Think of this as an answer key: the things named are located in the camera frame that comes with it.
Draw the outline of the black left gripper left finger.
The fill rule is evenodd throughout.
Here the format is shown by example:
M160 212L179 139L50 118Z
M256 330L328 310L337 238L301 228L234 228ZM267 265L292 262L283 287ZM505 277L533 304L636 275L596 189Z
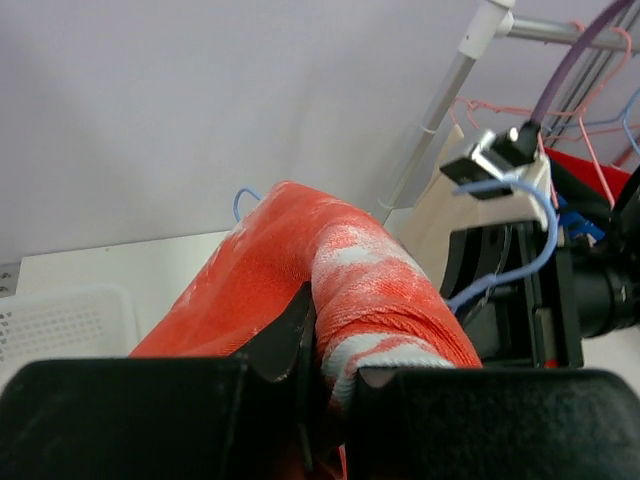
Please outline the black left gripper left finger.
M276 479L312 473L315 310L303 284L226 357L67 359L1 396L5 479Z

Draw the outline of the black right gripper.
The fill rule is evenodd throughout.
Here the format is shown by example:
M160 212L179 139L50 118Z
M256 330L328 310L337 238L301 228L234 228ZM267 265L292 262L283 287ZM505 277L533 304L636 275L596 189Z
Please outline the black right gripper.
M451 299L487 274L515 270L542 250L538 223L494 224L450 234L441 295ZM459 307L455 316L485 367L580 368L584 365L577 314L562 300L564 251L537 273L493 286Z

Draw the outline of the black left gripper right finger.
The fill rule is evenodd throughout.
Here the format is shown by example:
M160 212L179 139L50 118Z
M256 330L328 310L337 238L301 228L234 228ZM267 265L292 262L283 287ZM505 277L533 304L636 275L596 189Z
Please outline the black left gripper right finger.
M352 479L635 479L639 400L601 370L365 368L346 458Z

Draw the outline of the orange white patterned trousers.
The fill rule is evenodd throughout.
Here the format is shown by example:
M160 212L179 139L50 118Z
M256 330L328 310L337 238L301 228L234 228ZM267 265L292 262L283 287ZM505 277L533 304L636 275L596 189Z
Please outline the orange white patterned trousers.
M278 317L304 283L334 422L361 367L480 365L438 290L382 225L294 182L275 185L236 224L134 355L229 355Z

